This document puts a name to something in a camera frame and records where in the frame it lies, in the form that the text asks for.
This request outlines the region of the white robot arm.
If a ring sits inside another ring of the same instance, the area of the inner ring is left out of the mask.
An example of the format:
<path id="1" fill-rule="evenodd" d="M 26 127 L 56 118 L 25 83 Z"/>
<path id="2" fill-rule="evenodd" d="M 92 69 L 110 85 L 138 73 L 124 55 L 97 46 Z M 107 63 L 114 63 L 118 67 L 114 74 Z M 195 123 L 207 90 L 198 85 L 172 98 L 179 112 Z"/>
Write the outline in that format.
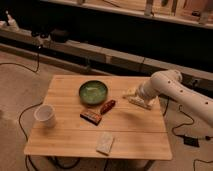
<path id="1" fill-rule="evenodd" d="M 138 87 L 126 90 L 123 97 L 130 103 L 151 110 L 154 99 L 164 94 L 213 127 L 213 99 L 185 87 L 181 84 L 182 79 L 178 70 L 158 71 Z"/>

